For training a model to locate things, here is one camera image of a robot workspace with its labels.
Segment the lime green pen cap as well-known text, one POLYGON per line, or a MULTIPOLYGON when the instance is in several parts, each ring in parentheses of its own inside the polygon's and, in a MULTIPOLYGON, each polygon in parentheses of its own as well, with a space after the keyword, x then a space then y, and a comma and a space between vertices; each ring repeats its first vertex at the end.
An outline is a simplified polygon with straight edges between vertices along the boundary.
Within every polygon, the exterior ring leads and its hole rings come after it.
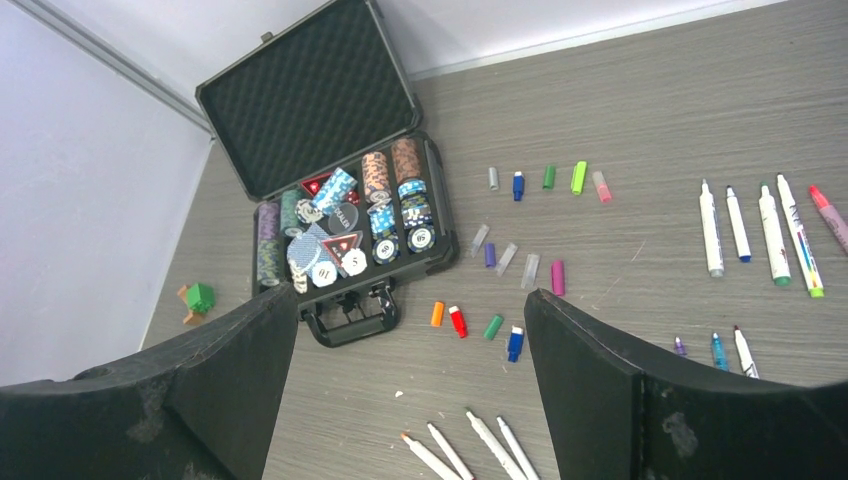
POLYGON ((579 196, 582 194, 585 178, 588 170, 588 163, 585 160, 578 161, 573 168, 570 189, 573 195, 579 196))

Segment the lime green cap marker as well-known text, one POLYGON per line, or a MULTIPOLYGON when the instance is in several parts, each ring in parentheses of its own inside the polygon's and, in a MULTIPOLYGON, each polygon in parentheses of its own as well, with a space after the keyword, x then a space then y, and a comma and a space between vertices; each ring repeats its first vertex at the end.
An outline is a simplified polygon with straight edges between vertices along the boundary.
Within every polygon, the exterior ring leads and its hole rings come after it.
POLYGON ((782 173, 776 175, 776 186, 808 294, 811 298, 823 298, 825 296, 823 281, 810 248, 797 202, 782 173))

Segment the green cap white marker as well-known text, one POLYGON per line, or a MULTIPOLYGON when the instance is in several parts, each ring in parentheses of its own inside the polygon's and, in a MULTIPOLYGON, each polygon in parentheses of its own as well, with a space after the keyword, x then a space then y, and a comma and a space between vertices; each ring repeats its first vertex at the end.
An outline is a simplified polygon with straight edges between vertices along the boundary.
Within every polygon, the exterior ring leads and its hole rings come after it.
POLYGON ((766 182, 760 183, 758 206, 772 281, 776 286, 789 286, 791 284, 791 273, 787 252, 783 242, 775 199, 766 182))

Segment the pink marker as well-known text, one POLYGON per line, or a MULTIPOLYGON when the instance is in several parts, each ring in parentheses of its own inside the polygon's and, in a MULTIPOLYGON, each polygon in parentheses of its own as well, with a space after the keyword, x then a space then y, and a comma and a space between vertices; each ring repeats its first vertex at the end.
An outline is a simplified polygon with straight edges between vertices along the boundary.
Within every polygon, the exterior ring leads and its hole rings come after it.
POLYGON ((847 253, 847 224, 845 220, 837 208, 816 185, 810 185, 808 187, 808 192, 825 224, 830 229, 844 253, 847 253))

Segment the small orange pen cap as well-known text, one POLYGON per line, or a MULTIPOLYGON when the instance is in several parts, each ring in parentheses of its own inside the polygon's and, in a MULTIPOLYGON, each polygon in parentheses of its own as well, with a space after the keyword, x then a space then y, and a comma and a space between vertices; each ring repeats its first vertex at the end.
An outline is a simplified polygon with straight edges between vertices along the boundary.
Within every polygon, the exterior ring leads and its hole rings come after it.
POLYGON ((432 327, 441 327, 443 322, 445 304, 441 301, 436 301, 431 312, 430 325, 432 327))

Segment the blue cap white marker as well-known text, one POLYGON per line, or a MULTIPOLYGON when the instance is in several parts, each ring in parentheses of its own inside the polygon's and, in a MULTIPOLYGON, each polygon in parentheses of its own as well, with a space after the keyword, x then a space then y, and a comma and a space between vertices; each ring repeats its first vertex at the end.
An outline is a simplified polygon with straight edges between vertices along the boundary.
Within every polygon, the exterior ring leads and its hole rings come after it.
POLYGON ((742 217, 741 207, 735 190, 731 185, 726 186, 726 205, 737 257, 742 263, 750 263, 752 260, 752 252, 742 217))

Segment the small dark blue pen cap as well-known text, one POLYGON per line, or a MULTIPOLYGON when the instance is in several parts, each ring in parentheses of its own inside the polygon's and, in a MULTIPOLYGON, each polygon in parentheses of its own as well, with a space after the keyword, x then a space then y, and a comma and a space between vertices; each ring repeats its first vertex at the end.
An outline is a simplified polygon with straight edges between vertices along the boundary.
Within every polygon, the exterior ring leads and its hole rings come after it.
POLYGON ((519 326, 512 326, 506 348, 507 360, 510 363, 516 363, 519 360, 523 350, 524 339, 524 329, 519 326))

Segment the small red pen cap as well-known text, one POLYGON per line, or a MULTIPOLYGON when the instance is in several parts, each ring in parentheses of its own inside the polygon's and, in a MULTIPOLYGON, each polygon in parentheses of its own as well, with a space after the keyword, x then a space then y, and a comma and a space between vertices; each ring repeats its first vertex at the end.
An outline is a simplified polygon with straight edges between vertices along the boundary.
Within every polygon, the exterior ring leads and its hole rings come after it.
POLYGON ((468 336, 467 323, 462 310, 458 306, 451 306, 449 309, 450 318, 455 331, 460 338, 468 336))

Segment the dark purple marker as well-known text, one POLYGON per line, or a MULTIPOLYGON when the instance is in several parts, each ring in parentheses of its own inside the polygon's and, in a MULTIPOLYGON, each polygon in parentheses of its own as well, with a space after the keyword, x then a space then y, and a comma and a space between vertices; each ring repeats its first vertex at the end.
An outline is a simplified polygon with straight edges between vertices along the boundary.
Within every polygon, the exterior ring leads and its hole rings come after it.
POLYGON ((682 356, 682 357, 686 357, 686 356, 687 356, 687 349, 686 349, 686 346, 684 345, 684 343, 683 343, 682 339, 681 339, 679 336, 676 336, 676 337, 674 338, 674 345, 673 345, 673 348, 674 348, 675 353, 676 353, 678 356, 682 356))

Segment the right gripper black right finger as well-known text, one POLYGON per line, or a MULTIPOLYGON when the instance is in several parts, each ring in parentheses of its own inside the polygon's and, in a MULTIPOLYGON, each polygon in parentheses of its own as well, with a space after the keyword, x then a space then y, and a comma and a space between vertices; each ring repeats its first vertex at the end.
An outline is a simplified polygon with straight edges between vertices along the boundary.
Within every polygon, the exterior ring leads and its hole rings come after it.
POLYGON ((752 379, 526 299, 530 353, 564 479, 843 479, 847 386, 752 379))

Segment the small magenta pen cap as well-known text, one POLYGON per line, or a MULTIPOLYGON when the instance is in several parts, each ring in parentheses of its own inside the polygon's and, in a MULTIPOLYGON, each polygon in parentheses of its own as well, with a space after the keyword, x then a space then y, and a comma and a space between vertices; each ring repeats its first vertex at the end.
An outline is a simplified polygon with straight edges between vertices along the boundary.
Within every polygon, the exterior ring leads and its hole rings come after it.
POLYGON ((557 296, 564 296, 566 293, 566 272, 563 260, 558 259, 551 264, 550 278, 553 293, 557 296))

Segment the orange cap white marker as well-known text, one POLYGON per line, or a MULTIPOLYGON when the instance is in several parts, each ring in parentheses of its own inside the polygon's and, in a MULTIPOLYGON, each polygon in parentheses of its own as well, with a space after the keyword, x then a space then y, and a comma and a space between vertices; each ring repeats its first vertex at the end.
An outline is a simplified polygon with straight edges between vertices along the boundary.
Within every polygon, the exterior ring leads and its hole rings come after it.
POLYGON ((461 480, 461 477, 421 442, 406 433, 400 435, 409 450, 442 480, 461 480))

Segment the small purple pen cap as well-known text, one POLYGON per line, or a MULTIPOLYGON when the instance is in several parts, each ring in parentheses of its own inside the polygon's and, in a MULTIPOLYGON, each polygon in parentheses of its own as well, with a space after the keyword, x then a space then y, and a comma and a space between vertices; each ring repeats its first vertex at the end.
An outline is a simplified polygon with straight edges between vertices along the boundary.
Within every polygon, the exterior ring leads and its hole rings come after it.
POLYGON ((484 265, 486 268, 493 269, 497 264, 496 246, 494 243, 487 242, 484 245, 484 265))

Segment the small pink pen cap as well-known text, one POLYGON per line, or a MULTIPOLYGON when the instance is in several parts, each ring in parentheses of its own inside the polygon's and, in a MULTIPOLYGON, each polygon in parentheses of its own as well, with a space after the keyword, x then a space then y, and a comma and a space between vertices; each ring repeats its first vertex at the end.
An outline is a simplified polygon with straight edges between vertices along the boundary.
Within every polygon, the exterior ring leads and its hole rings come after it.
POLYGON ((612 194, 609 185, 602 171, 594 171, 592 173, 592 181, 595 186, 596 193, 601 203, 609 203, 612 201, 612 194))

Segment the light blue marker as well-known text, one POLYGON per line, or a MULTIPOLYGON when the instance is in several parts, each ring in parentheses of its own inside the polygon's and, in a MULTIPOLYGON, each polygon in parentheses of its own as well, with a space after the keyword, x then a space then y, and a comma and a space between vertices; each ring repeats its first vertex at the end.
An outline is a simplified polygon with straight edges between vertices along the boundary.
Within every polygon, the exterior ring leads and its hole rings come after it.
POLYGON ((729 364, 727 361, 725 349, 723 346, 723 342, 717 332, 713 332, 711 334, 710 348, 712 352, 714 367, 722 371, 728 371, 729 364))

